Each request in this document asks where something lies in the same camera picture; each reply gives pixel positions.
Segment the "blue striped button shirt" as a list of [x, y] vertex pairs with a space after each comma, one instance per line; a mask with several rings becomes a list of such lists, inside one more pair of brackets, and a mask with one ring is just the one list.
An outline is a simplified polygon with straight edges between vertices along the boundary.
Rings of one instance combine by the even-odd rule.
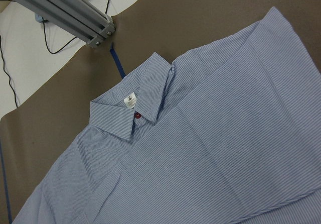
[[14, 222], [320, 223], [320, 73], [289, 21], [153, 53], [91, 101]]

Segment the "brown paper table mat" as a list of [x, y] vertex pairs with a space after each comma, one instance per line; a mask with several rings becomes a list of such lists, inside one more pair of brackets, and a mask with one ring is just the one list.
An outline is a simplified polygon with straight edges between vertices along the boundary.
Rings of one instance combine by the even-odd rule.
[[120, 82], [110, 45], [126, 72], [153, 52], [173, 61], [229, 36], [278, 8], [320, 67], [320, 0], [138, 0], [117, 14], [116, 33], [80, 48], [16, 110], [1, 119], [1, 223], [15, 217], [55, 160], [89, 122], [90, 101]]

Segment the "aluminium frame post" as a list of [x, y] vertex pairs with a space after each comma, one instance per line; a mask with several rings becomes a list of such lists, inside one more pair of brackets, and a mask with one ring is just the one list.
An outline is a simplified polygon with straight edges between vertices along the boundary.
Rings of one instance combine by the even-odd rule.
[[14, 0], [96, 48], [115, 31], [113, 19], [87, 0]]

